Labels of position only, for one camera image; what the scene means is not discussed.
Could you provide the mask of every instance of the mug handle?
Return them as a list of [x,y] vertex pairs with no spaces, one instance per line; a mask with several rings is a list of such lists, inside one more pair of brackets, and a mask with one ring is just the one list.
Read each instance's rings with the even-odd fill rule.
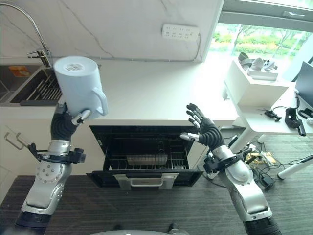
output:
[[101,102],[101,107],[98,107],[96,110],[97,112],[104,116],[106,114],[108,114],[109,112],[109,108],[108,108],[108,102],[107,102],[107,98],[106,98],[106,95],[103,93],[102,90],[100,90],[99,88],[97,87],[94,87],[92,89],[92,91],[96,94],[96,96],[98,96],[100,102]]

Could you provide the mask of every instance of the power outlet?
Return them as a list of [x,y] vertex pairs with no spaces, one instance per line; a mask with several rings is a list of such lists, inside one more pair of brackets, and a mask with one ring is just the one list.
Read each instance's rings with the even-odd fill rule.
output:
[[199,31],[196,26],[166,23],[162,28],[162,36],[163,38],[194,42],[198,38]]

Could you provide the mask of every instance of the computer monitor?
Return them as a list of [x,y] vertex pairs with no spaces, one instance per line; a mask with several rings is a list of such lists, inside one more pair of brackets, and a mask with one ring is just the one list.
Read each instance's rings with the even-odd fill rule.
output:
[[296,80],[295,88],[299,96],[313,107],[313,66],[303,62]]

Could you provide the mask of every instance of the window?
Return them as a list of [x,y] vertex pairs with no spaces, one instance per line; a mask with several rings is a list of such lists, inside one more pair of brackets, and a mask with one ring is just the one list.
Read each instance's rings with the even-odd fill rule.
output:
[[245,52],[297,73],[313,57],[312,32],[313,0],[225,0],[208,56],[229,62]]
[[258,0],[258,1],[313,9],[313,0]]
[[291,29],[218,23],[209,56],[218,55],[227,60],[244,52],[249,58],[274,59],[281,73],[311,35],[311,32]]

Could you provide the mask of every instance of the white mug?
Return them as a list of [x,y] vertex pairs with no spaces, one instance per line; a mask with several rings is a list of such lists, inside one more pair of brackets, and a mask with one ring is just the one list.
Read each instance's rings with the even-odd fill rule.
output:
[[57,60],[53,68],[73,117],[86,109],[91,111],[87,119],[108,114],[99,68],[93,60],[83,56],[68,56]]

